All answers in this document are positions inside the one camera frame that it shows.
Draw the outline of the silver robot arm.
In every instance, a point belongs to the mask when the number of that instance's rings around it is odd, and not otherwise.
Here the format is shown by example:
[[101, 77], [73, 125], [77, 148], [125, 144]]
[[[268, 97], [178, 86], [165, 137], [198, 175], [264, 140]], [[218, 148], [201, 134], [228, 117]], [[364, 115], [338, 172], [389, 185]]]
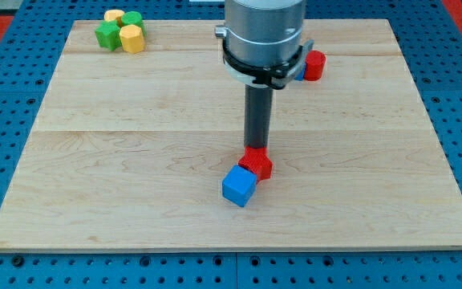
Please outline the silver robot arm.
[[283, 89], [313, 46], [301, 43], [305, 14], [304, 0], [225, 0], [215, 35], [227, 72], [250, 87]]

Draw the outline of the blue block behind arm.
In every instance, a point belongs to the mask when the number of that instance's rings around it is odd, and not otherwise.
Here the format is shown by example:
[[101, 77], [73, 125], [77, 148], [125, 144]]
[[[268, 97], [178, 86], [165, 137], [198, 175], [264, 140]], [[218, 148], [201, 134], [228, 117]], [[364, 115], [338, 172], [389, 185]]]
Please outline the blue block behind arm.
[[304, 80], [304, 75], [305, 75], [306, 67], [303, 67], [301, 71], [296, 75], [294, 78], [297, 81], [303, 81]]

